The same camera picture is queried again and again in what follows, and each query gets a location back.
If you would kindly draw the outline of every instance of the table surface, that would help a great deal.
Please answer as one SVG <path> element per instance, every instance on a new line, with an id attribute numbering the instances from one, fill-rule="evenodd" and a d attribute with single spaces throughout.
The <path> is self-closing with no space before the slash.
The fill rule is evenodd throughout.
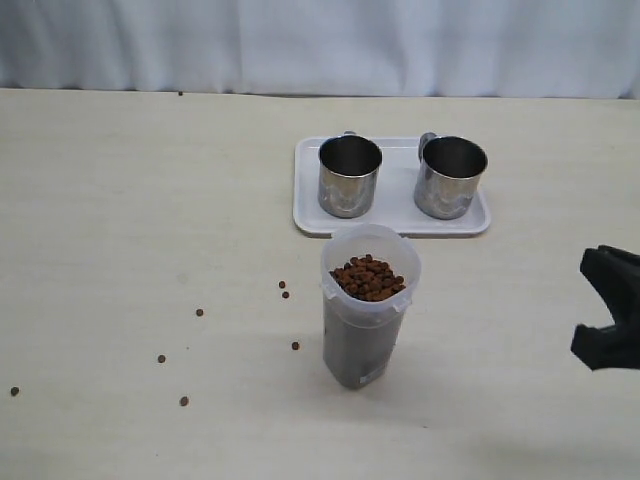
<path id="1" fill-rule="evenodd" d="M 640 377 L 569 347 L 612 322 L 584 249 L 640 251 L 639 127 L 630 100 L 0 91 L 0 477 L 636 478 Z M 493 214 L 412 240 L 358 392 L 322 362 L 326 240 L 292 221 L 295 144 L 349 129 L 477 141 Z"/>

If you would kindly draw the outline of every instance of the white curtain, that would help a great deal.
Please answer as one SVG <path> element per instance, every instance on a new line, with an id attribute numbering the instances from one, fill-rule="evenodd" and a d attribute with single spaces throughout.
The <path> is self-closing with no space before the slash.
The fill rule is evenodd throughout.
<path id="1" fill-rule="evenodd" d="M 0 86 L 640 96 L 640 0 L 0 0 Z"/>

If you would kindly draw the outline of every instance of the plastic container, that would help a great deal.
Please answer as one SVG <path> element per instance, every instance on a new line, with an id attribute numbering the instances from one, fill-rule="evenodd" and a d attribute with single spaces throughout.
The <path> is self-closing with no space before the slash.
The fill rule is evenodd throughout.
<path id="1" fill-rule="evenodd" d="M 367 253 L 389 263 L 406 288 L 382 302 L 355 299 L 330 271 Z M 344 387 L 362 388 L 386 371 L 404 314 L 420 280 L 421 262 L 411 242 L 382 225 L 361 224 L 335 232 L 322 250 L 324 362 Z"/>

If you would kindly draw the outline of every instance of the stainless steel mug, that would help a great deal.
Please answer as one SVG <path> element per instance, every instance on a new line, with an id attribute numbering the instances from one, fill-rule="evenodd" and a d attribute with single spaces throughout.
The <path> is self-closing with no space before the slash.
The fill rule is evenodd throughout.
<path id="1" fill-rule="evenodd" d="M 340 218 L 364 215 L 373 204 L 382 151 L 371 140 L 347 131 L 326 140 L 318 151 L 318 202 Z"/>
<path id="2" fill-rule="evenodd" d="M 430 217 L 452 220 L 464 215 L 487 168 L 487 155 L 460 137 L 425 133 L 418 146 L 420 173 L 413 192 L 416 206 Z"/>

